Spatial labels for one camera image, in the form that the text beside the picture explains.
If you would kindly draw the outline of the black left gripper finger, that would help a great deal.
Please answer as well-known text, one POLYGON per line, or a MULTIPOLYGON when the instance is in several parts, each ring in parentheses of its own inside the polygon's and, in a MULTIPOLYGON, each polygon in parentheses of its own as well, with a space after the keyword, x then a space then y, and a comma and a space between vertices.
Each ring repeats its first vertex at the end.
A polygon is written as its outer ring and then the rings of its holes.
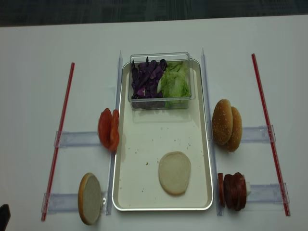
POLYGON ((5 231, 10 220, 11 213, 8 204, 3 204, 0 207, 0 231, 5 231))

